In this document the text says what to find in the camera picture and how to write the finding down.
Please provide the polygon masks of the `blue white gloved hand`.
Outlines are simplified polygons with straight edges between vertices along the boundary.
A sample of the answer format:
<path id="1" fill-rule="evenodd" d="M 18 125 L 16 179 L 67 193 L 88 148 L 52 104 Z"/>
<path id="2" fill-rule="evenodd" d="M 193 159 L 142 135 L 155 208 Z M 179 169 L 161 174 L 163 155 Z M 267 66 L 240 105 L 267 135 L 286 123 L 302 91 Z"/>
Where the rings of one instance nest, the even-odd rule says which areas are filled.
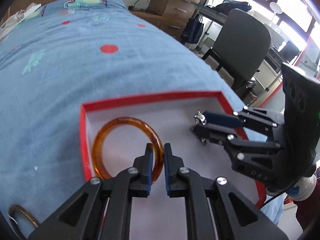
<path id="1" fill-rule="evenodd" d="M 313 174 L 311 177 L 301 177 L 292 187 L 286 191 L 267 191 L 267 200 L 287 194 L 294 202 L 306 202 L 319 204 L 319 181 Z"/>

